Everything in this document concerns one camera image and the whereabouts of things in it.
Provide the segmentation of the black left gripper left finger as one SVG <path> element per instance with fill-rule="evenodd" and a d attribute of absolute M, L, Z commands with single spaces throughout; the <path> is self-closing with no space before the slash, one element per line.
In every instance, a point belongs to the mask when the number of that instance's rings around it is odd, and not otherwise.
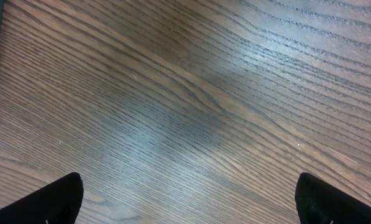
<path fill-rule="evenodd" d="M 0 209 L 0 224 L 74 224 L 83 195 L 81 176 L 72 172 Z"/>

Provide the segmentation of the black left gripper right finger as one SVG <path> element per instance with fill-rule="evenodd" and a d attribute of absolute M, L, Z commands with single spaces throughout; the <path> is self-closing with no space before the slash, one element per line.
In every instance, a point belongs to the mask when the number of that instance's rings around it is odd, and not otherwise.
<path fill-rule="evenodd" d="M 303 172 L 295 191 L 301 224 L 369 224 L 371 207 L 327 182 Z"/>

